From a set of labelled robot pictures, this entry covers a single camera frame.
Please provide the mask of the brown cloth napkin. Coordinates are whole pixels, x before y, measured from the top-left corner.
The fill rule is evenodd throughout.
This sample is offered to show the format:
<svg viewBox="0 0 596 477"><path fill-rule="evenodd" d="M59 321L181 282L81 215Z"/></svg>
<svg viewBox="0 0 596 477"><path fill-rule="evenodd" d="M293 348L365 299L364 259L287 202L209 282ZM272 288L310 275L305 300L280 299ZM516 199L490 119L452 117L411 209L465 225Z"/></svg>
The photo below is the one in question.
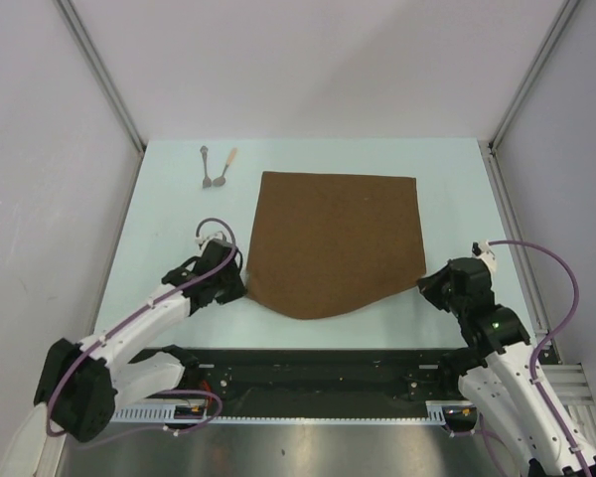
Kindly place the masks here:
<svg viewBox="0 0 596 477"><path fill-rule="evenodd" d="M354 312L426 273L411 177L266 171L247 254L248 296L299 320Z"/></svg>

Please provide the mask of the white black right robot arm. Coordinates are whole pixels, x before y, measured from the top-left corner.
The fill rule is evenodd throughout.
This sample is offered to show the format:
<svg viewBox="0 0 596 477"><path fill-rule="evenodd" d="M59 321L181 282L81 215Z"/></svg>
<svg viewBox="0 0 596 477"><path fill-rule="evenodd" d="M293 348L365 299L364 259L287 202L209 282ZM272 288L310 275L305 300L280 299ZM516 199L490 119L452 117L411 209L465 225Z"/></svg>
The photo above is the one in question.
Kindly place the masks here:
<svg viewBox="0 0 596 477"><path fill-rule="evenodd" d="M441 358L439 389L475 407L520 475L596 476L596 447L555 394L517 313L496 300L496 269L495 256L478 251L417 282L431 305L457 319L466 343Z"/></svg>

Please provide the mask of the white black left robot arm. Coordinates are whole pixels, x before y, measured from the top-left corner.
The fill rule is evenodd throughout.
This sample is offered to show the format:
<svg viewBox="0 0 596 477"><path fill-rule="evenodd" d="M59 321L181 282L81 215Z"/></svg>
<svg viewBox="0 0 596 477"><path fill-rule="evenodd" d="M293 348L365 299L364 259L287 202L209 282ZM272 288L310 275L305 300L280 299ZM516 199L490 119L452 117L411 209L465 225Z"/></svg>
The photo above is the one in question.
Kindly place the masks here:
<svg viewBox="0 0 596 477"><path fill-rule="evenodd" d="M111 329L77 342L60 339L47 353L34 403L47 409L47 434L95 439L120 409L158 394L192 395L199 359L177 345L141 352L159 335L212 303L244 296L237 246L211 238L201 253L169 270L140 308Z"/></svg>

